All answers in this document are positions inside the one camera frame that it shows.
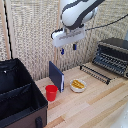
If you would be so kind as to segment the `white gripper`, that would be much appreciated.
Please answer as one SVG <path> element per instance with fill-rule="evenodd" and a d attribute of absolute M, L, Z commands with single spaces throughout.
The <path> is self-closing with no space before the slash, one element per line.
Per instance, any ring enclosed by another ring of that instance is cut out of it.
<path fill-rule="evenodd" d="M 75 30 L 67 30 L 65 27 L 55 30 L 51 34 L 54 47 L 62 47 L 65 44 L 76 42 L 85 37 L 85 26 L 78 27 Z M 73 50 L 77 50 L 77 43 L 73 44 Z M 64 55 L 64 48 L 60 49 L 61 55 Z"/>

